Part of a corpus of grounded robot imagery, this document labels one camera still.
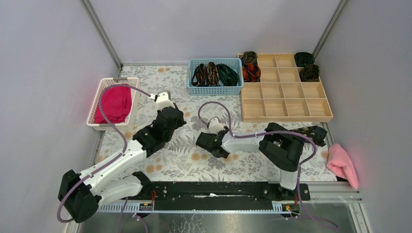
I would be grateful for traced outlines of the dark floral necktie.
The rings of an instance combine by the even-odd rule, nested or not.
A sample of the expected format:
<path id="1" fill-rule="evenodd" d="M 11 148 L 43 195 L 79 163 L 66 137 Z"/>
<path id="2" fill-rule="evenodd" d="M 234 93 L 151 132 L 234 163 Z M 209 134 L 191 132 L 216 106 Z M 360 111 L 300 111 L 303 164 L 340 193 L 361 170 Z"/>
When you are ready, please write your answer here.
<path id="1" fill-rule="evenodd" d="M 292 131 L 306 135 L 311 138 L 317 146 L 323 147 L 326 145 L 325 138 L 327 136 L 327 131 L 320 126 L 302 127 L 293 129 Z"/>

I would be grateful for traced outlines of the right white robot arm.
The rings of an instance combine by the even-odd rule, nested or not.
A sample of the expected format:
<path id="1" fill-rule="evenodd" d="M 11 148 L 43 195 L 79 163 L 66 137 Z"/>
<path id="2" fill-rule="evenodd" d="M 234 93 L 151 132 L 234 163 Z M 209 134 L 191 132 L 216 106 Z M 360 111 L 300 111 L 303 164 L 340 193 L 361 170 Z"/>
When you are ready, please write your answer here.
<path id="1" fill-rule="evenodd" d="M 280 169 L 279 195 L 285 200 L 297 195 L 298 165 L 308 140 L 305 135 L 288 131 L 277 123 L 269 123 L 266 129 L 255 133 L 234 133 L 228 127 L 219 129 L 200 133 L 196 145 L 217 158 L 227 158 L 236 152 L 260 152 Z"/>

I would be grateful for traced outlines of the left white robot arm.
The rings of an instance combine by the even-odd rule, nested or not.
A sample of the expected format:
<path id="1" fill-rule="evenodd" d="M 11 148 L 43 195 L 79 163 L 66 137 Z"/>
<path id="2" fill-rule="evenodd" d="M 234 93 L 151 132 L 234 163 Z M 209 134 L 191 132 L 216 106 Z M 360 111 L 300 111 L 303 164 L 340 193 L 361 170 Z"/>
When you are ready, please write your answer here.
<path id="1" fill-rule="evenodd" d="M 163 149 L 174 131 L 185 124 L 183 112 L 173 103 L 158 110 L 152 124 L 140 129 L 115 154 L 78 173 L 72 169 L 67 171 L 58 192 L 58 221 L 81 223 L 93 216 L 99 207 L 115 200 L 149 197 L 151 187 L 142 172 L 117 181 L 114 177 L 129 165 Z"/>

